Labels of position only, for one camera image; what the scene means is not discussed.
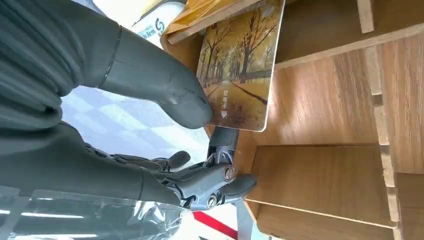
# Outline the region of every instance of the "autumn tree painting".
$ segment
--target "autumn tree painting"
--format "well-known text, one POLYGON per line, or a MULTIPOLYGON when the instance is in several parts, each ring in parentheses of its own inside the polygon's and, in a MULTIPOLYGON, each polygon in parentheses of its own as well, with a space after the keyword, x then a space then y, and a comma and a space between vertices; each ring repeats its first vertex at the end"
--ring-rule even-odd
POLYGON ((213 125, 265 127, 281 6, 263 0, 206 30, 197 77, 214 110, 213 125))

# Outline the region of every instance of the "red stripe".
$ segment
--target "red stripe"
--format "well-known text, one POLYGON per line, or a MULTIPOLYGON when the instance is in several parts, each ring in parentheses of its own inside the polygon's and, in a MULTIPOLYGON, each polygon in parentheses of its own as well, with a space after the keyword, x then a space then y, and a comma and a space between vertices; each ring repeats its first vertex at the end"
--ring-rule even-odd
POLYGON ((225 225, 224 223, 216 220, 215 218, 207 215, 202 211, 195 211, 193 212, 193 215, 197 221, 227 235, 230 238, 237 240, 237 231, 225 225))

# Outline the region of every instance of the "gray robotic hand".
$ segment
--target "gray robotic hand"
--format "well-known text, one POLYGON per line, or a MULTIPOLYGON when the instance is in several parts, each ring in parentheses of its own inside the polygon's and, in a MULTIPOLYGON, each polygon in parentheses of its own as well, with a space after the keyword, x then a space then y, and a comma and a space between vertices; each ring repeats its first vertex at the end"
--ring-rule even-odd
POLYGON ((84 85, 153 101, 184 127, 204 126, 212 108, 172 56, 69 0, 0 0, 0 19, 0 187, 22 197, 50 191, 204 210, 255 185, 251 175, 236 178, 235 129, 218 127, 205 162, 170 172, 94 149, 61 122, 60 97, 84 85))

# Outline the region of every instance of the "plastic bag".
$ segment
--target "plastic bag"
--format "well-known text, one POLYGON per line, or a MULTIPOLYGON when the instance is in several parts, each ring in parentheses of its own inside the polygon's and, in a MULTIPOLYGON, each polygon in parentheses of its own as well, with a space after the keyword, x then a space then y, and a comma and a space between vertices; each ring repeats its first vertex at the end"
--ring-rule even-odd
POLYGON ((0 186, 0 239, 176 240, 194 239, 193 214, 153 202, 36 190, 18 196, 0 186))

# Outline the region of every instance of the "wooden board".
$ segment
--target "wooden board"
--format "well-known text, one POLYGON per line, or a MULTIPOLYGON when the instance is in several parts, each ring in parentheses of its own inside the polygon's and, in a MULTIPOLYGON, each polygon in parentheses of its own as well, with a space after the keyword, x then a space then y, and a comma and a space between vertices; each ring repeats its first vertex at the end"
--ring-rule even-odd
POLYGON ((424 174, 424 33, 377 46, 395 170, 424 174))
POLYGON ((387 128, 387 114, 384 95, 382 91, 382 66, 376 46, 370 46, 363 50, 365 55, 366 68, 370 86, 372 106, 374 108, 374 120, 378 133, 378 143, 380 145, 380 156, 383 167, 384 183, 387 187, 387 203, 390 219, 397 223, 393 230, 395 240, 402 239, 402 222, 400 219, 399 197, 395 178, 394 160, 390 151, 390 141, 387 128))
POLYGON ((378 146, 259 146, 251 201, 393 227, 378 146))
POLYGON ((243 203, 246 206, 247 211, 249 212, 253 222, 256 223, 258 219, 259 210, 262 204, 258 202, 254 202, 254 201, 247 201, 247 200, 243 200, 243 203))
POLYGON ((405 240, 424 238, 424 175, 397 174, 405 240))
POLYGON ((266 204, 260 206, 257 227, 284 240, 393 240, 389 228, 266 204))
POLYGON ((378 143, 361 50, 274 72, 258 145, 378 143))
POLYGON ((232 4, 223 7, 210 15, 201 17, 195 21, 195 24, 189 26, 188 28, 173 32, 169 35, 168 41, 171 44, 176 44, 181 40, 211 26, 214 23, 222 21, 229 16, 240 12, 241 10, 247 8, 248 6, 259 2, 259 0, 237 0, 232 4))
POLYGON ((374 31, 374 0, 357 0, 360 28, 363 34, 374 31))
POLYGON ((276 68, 285 68, 424 32, 424 1, 374 0, 374 31, 362 34, 352 0, 300 0, 286 6, 276 68))

